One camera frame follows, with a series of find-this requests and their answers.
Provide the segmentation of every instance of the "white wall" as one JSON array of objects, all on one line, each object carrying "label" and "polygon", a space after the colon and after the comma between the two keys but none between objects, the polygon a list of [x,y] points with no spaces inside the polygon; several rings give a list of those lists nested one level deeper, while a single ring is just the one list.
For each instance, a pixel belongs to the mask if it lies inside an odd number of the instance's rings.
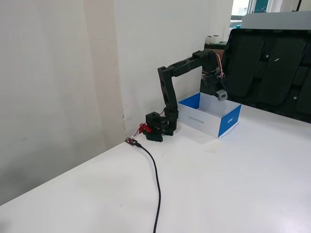
[{"label": "white wall", "polygon": [[112,147],[108,133],[119,137],[107,132],[113,118],[102,125],[112,99],[98,103],[109,93],[96,96],[94,82],[110,52],[103,41],[91,55],[82,0],[2,0],[0,32],[2,204]]},{"label": "white wall", "polygon": [[125,140],[113,0],[84,0],[104,141],[110,149]]},{"label": "white wall", "polygon": [[311,11],[311,0],[302,0],[299,11]]},{"label": "white wall", "polygon": [[233,0],[209,0],[205,12],[207,35],[219,35],[221,41],[227,41],[230,31],[230,19]]},{"label": "white wall", "polygon": [[[114,0],[126,134],[164,105],[157,68],[204,48],[206,0]],[[201,69],[174,79],[176,95],[200,87]]]}]

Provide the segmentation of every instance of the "white and blue box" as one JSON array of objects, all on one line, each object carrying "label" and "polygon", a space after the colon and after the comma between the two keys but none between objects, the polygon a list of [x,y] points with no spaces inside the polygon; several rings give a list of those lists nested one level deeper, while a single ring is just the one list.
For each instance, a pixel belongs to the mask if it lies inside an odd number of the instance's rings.
[{"label": "white and blue box", "polygon": [[218,138],[238,122],[240,110],[239,103],[198,93],[178,103],[178,121]]}]

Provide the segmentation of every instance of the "red wire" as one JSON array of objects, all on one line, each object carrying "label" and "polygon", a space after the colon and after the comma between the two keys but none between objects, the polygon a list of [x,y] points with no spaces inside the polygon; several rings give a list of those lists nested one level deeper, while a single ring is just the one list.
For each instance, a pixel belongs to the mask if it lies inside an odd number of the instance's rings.
[{"label": "red wire", "polygon": [[219,69],[220,69],[221,78],[223,78],[224,75],[223,75],[222,61],[220,60],[220,56],[218,54],[216,54],[216,56],[217,56],[218,66],[219,66]]},{"label": "red wire", "polygon": [[137,134],[137,132],[139,131],[139,129],[140,129],[143,125],[145,125],[145,124],[146,124],[146,123],[141,123],[140,126],[139,126],[139,128],[136,130],[135,134],[134,134],[132,137],[135,137],[135,135]]}]

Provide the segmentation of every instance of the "wire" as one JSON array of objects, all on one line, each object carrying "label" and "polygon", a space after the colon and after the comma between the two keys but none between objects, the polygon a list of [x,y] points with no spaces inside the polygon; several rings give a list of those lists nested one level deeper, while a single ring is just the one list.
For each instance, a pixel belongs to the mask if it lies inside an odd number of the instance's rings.
[{"label": "wire", "polygon": [[135,135],[137,134],[137,132],[139,131],[139,129],[144,125],[145,123],[141,123],[138,127],[138,129],[136,130],[135,134],[133,134],[132,137],[135,137]]},{"label": "wire", "polygon": [[125,140],[125,142],[127,144],[131,145],[131,146],[136,146],[138,148],[142,148],[145,152],[148,153],[148,155],[152,159],[152,162],[154,163],[156,185],[157,185],[157,189],[158,189],[158,192],[159,192],[159,202],[158,202],[158,205],[157,205],[157,211],[156,211],[156,217],[155,217],[155,225],[154,225],[154,231],[153,231],[153,233],[156,233],[157,220],[159,219],[160,206],[161,206],[161,189],[160,189],[159,177],[157,175],[156,162],[155,162],[154,158],[152,157],[152,155],[149,153],[149,151],[145,147],[143,147],[140,143],[138,143],[138,141],[136,141],[135,139],[132,139],[132,138],[128,137]]},{"label": "wire", "polygon": [[219,65],[219,68],[220,68],[220,74],[221,74],[221,78],[223,78],[224,77],[224,74],[223,74],[223,67],[222,67],[222,61],[220,60],[220,56],[218,55],[218,54],[216,54],[216,56],[217,56],[217,61],[218,61],[218,65]]},{"label": "wire", "polygon": [[156,226],[157,226],[157,220],[159,218],[159,213],[160,213],[160,206],[161,206],[161,189],[160,189],[160,183],[159,183],[159,178],[157,176],[157,168],[156,168],[156,163],[155,163],[155,160],[154,158],[152,157],[152,155],[149,153],[149,151],[147,149],[145,149],[143,146],[141,146],[141,148],[146,151],[148,153],[148,155],[150,155],[151,159],[152,159],[152,162],[154,163],[154,166],[155,166],[155,178],[156,178],[156,185],[157,185],[157,189],[158,189],[158,192],[159,192],[159,202],[158,202],[158,205],[157,205],[157,211],[156,211],[156,217],[155,217],[155,225],[154,225],[154,231],[153,233],[156,233]]},{"label": "wire", "polygon": [[141,124],[139,125],[138,129],[136,130],[135,134],[133,134],[132,137],[135,137],[136,134],[137,134],[137,132],[140,130],[140,128],[141,128],[143,125],[145,125],[145,124],[146,124],[146,123],[141,123]]}]

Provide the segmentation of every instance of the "white cylinder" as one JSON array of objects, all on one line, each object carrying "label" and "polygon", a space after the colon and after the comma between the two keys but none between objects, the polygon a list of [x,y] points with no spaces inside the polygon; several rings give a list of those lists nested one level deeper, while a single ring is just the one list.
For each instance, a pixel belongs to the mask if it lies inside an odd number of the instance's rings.
[{"label": "white cylinder", "polygon": [[214,35],[212,36],[211,40],[210,40],[210,43],[211,44],[218,44],[220,42],[220,38],[218,35]]},{"label": "white cylinder", "polygon": [[205,43],[209,45],[211,39],[212,39],[211,35],[208,35],[207,37],[205,37]]}]

